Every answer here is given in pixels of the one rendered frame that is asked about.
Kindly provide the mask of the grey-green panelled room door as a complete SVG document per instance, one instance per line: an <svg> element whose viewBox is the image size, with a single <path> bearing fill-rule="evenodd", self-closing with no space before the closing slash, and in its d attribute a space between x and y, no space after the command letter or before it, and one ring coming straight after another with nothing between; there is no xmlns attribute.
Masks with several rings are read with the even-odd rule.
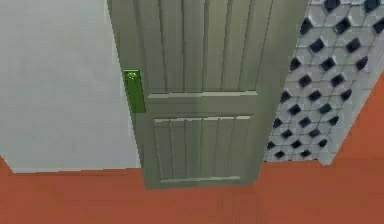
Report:
<svg viewBox="0 0 384 224"><path fill-rule="evenodd" d="M310 0L106 0L149 189L258 177Z"/></svg>

